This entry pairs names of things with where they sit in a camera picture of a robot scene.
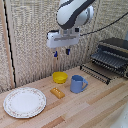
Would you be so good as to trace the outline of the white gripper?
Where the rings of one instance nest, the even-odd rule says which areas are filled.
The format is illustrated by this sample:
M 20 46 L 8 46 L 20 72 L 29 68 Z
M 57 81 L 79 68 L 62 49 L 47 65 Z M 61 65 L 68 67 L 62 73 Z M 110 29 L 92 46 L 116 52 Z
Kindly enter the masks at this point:
M 49 48 L 75 45 L 79 42 L 79 30 L 52 30 L 47 33 L 47 43 Z M 66 55 L 70 54 L 70 49 L 66 49 Z M 58 57 L 58 51 L 54 52 L 54 57 Z

